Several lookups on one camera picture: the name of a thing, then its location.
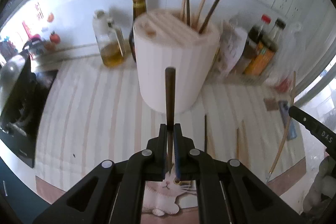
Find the red bottle cap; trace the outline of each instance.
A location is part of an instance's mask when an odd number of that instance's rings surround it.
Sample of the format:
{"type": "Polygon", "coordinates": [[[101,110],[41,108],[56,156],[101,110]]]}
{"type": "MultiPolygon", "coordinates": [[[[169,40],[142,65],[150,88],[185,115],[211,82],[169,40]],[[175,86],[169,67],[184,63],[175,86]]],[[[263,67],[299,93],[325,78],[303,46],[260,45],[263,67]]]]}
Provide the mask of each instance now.
{"type": "Polygon", "coordinates": [[[261,17],[261,20],[265,22],[266,24],[271,23],[271,18],[268,15],[263,14],[261,17]]]}

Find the cat illustration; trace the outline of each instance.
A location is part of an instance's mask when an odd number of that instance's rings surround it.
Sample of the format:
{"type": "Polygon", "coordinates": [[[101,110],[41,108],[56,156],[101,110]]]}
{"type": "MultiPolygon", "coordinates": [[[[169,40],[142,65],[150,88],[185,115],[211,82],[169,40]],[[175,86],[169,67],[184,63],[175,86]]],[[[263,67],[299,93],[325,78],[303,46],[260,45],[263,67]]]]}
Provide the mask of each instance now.
{"type": "Polygon", "coordinates": [[[142,212],[153,213],[156,216],[174,215],[180,207],[176,198],[184,193],[196,194],[191,182],[174,183],[175,167],[167,173],[162,182],[147,181],[143,195],[142,212]]]}

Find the striped tablecloth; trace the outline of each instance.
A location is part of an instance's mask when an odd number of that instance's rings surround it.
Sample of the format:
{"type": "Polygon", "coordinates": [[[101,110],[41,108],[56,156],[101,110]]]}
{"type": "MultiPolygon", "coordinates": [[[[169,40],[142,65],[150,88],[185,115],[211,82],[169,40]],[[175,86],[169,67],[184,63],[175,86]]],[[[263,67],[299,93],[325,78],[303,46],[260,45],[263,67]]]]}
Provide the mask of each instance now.
{"type": "MultiPolygon", "coordinates": [[[[284,126],[279,111],[267,111],[264,98],[289,100],[265,86],[204,85],[192,108],[175,115],[183,135],[204,149],[204,115],[208,115],[208,150],[218,160],[235,158],[236,131],[246,125],[249,168],[265,181],[284,126]]],[[[134,64],[117,69],[100,57],[64,61],[41,118],[35,169],[42,180],[69,190],[106,159],[119,162],[156,137],[164,114],[142,100],[134,64]]],[[[273,177],[305,156],[303,140],[286,142],[273,177]]]]}

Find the plastic bag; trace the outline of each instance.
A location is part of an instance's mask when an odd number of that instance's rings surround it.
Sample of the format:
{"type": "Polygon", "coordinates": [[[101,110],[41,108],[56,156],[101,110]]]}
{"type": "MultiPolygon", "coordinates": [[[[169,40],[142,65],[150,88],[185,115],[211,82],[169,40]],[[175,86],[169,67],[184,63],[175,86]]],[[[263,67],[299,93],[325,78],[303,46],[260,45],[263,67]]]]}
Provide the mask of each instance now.
{"type": "Polygon", "coordinates": [[[293,83],[293,72],[297,71],[305,54],[305,42],[298,42],[296,33],[302,28],[300,22],[292,23],[285,29],[279,49],[268,68],[265,84],[278,92],[288,92],[293,83]]]}
{"type": "Polygon", "coordinates": [[[243,53],[246,38],[247,32],[245,29],[223,22],[219,50],[210,70],[209,80],[222,81],[227,77],[243,53]]]}

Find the cabinet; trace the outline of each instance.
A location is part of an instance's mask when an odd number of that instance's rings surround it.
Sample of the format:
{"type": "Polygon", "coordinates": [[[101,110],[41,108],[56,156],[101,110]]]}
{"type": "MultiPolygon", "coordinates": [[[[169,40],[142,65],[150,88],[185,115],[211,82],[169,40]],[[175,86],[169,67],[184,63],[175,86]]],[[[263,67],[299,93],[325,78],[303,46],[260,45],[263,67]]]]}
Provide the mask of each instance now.
{"type": "Polygon", "coordinates": [[[31,224],[40,213],[50,206],[48,202],[29,189],[1,158],[0,194],[23,224],[31,224]]]}

